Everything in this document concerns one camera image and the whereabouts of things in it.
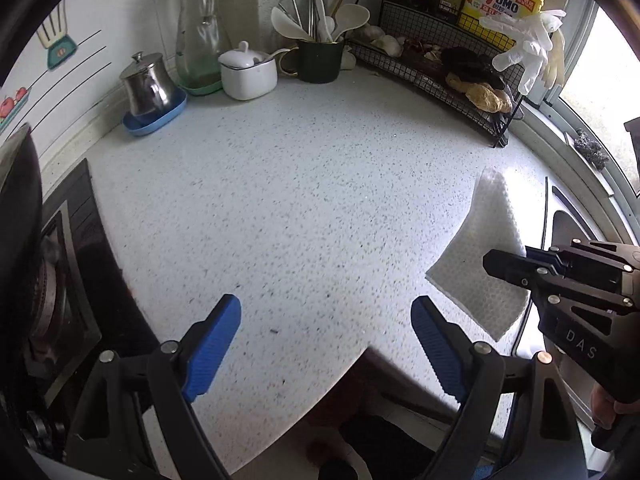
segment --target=human hand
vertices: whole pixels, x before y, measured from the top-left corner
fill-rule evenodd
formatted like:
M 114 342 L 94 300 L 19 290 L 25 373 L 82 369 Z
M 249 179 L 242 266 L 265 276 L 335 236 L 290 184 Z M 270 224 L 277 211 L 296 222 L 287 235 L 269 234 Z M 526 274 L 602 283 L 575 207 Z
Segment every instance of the human hand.
M 611 397 L 602 386 L 596 383 L 591 391 L 591 413 L 593 421 L 598 426 L 610 430 L 616 420 L 616 415 L 640 413 L 640 400 L 631 404 L 623 404 Z

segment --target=metal pot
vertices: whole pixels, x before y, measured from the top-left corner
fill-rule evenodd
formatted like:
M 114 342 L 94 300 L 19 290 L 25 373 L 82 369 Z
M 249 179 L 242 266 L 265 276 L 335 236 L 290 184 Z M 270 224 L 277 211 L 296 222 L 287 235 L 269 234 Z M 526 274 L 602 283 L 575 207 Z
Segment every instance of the metal pot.
M 178 87 L 166 72 L 159 52 L 147 56 L 137 52 L 131 57 L 133 63 L 120 73 L 120 79 L 129 95 L 131 114 L 149 124 L 175 107 Z

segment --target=cleaning rag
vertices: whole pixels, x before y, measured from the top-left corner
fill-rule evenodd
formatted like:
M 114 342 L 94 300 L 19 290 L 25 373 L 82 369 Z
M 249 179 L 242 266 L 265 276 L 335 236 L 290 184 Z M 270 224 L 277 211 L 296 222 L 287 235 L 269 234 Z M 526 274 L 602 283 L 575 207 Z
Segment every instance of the cleaning rag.
M 529 291 L 485 272 L 482 257 L 491 249 L 525 256 L 504 176 L 485 168 L 469 213 L 426 278 L 498 341 L 527 306 Z

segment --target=gold mug handle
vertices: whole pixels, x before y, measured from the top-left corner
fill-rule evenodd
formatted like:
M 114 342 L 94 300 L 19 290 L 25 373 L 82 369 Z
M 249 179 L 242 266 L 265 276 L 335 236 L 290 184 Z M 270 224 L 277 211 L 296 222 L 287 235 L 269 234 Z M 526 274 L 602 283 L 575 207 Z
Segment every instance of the gold mug handle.
M 299 47 L 296 46 L 292 46 L 291 50 L 289 50 L 289 52 L 292 52 L 294 50 L 299 49 Z M 298 76 L 298 72 L 287 72 L 286 70 L 284 70 L 282 68 L 282 58 L 285 57 L 289 52 L 285 52 L 284 54 L 282 54 L 282 56 L 278 56 L 278 59 L 276 60 L 276 65 L 278 67 L 278 70 L 280 71 L 281 74 L 284 75 L 288 75 L 289 77 L 297 77 Z

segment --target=white plastic glove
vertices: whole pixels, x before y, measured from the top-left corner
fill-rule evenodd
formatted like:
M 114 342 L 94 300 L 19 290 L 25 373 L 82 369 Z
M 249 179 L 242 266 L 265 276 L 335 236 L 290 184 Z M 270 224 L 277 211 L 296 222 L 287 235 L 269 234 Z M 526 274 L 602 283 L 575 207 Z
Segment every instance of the white plastic glove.
M 484 28 L 505 34 L 516 42 L 513 48 L 495 56 L 493 65 L 498 72 L 516 63 L 524 66 L 524 74 L 518 85 L 521 94 L 529 94 L 540 71 L 546 68 L 547 53 L 554 47 L 549 34 L 560 28 L 560 17 L 563 16 L 566 16 L 564 10 L 544 10 L 519 20 L 508 14 L 480 18 L 480 25 Z
M 560 28 L 554 32 L 551 43 L 553 48 L 549 52 L 549 62 L 542 74 L 547 90 L 554 85 L 564 86 L 564 34 Z

